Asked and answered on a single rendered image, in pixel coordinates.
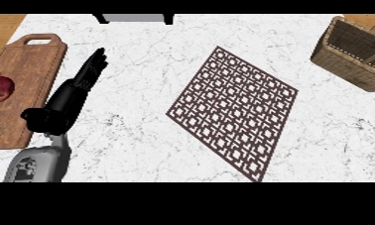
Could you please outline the brown wicker basket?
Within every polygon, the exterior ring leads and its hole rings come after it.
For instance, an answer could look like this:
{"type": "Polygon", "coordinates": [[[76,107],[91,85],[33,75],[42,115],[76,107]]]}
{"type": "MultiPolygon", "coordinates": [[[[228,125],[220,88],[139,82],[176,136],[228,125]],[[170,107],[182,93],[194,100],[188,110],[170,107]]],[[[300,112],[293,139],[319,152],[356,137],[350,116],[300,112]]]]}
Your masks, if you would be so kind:
{"type": "Polygon", "coordinates": [[[375,92],[375,27],[334,17],[311,61],[368,92],[375,92]]]}

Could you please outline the red apple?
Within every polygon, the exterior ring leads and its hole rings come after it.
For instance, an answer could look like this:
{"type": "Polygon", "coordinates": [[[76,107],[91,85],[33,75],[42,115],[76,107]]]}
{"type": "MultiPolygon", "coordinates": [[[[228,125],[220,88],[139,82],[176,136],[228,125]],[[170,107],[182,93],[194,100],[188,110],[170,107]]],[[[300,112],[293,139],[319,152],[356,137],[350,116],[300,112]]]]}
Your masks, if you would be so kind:
{"type": "Polygon", "coordinates": [[[0,102],[3,102],[15,91],[15,82],[6,77],[0,76],[0,102]]]}

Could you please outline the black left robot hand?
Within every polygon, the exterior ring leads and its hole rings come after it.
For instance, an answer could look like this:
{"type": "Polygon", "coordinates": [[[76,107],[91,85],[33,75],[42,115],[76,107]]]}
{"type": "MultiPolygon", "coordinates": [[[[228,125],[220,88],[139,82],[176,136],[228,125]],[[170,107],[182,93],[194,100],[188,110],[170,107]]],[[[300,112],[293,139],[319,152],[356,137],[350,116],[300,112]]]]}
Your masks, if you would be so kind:
{"type": "Polygon", "coordinates": [[[88,59],[77,75],[58,88],[43,108],[29,108],[21,114],[31,132],[61,136],[79,119],[89,93],[107,68],[107,55],[99,48],[88,59]]]}

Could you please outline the brown wooden cutting board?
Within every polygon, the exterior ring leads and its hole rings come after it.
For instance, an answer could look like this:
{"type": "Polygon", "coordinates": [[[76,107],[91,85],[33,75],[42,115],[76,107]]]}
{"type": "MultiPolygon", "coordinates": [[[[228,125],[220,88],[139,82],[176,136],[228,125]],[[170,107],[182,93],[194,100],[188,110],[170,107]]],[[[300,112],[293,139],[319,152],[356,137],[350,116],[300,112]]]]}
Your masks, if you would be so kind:
{"type": "Polygon", "coordinates": [[[33,132],[21,114],[45,106],[67,49],[57,34],[31,34],[0,50],[0,74],[15,82],[14,93],[0,102],[0,150],[29,147],[33,132]]]}

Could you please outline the brown lattice placemat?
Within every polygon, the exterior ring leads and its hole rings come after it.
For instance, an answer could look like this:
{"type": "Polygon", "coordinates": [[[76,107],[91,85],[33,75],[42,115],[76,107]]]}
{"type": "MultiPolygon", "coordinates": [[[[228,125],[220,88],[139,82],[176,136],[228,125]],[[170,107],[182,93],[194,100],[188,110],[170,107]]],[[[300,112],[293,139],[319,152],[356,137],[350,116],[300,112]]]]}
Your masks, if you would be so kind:
{"type": "Polygon", "coordinates": [[[265,178],[297,89],[223,48],[215,48],[167,110],[253,182],[265,178]]]}

